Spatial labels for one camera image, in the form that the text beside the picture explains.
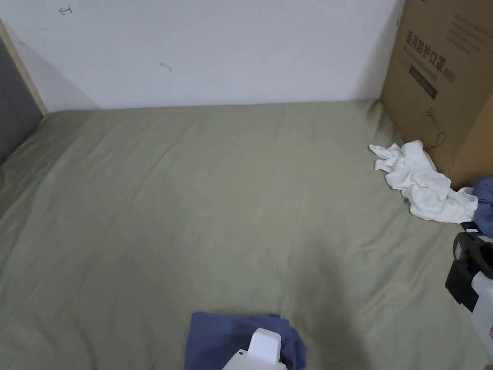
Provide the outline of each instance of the bed sheet wrinkle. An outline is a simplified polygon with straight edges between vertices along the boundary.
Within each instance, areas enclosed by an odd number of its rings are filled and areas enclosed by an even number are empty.
[[[394,135],[372,102],[47,117],[1,170],[0,368],[182,369],[205,310],[280,313],[309,370],[483,370],[459,229],[373,170]]]

